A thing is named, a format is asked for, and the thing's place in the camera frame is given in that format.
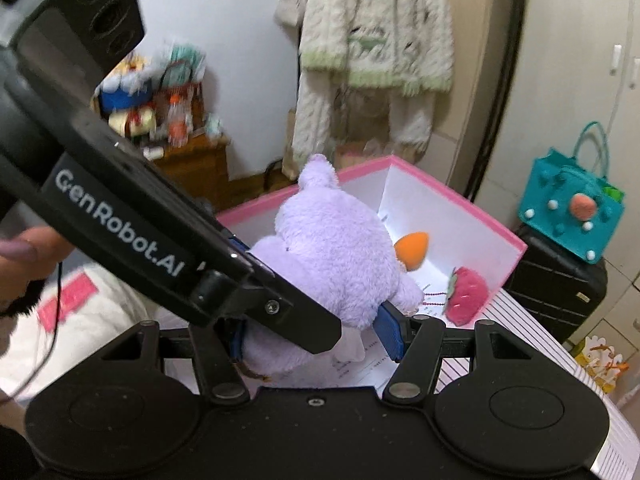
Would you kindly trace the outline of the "person's left hand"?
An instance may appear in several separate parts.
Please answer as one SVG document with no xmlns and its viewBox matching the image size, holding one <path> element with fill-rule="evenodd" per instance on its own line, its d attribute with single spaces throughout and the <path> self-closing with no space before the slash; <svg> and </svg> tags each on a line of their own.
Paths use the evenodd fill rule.
<svg viewBox="0 0 640 480">
<path fill-rule="evenodd" d="M 1 314 L 28 312 L 49 276 L 75 249 L 50 226 L 27 229 L 1 241 Z"/>
</svg>

